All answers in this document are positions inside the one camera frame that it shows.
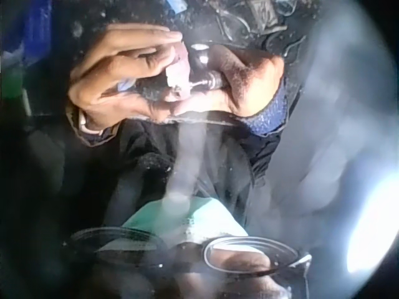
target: sleeve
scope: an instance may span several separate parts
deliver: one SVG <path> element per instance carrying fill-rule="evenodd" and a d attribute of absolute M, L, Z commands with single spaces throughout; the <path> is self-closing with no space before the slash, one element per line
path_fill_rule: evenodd
<path fill-rule="evenodd" d="M 67 114 L 68 122 L 70 123 L 75 134 L 83 142 L 83 144 L 89 147 L 102 145 L 114 138 L 118 133 L 120 123 L 105 129 L 101 135 L 84 133 L 79 130 L 79 109 L 71 102 L 68 102 L 65 111 Z"/>
<path fill-rule="evenodd" d="M 265 136 L 278 130 L 287 119 L 287 99 L 285 80 L 282 79 L 276 94 L 270 103 L 259 113 L 251 117 L 238 118 L 251 133 L 258 136 Z"/>

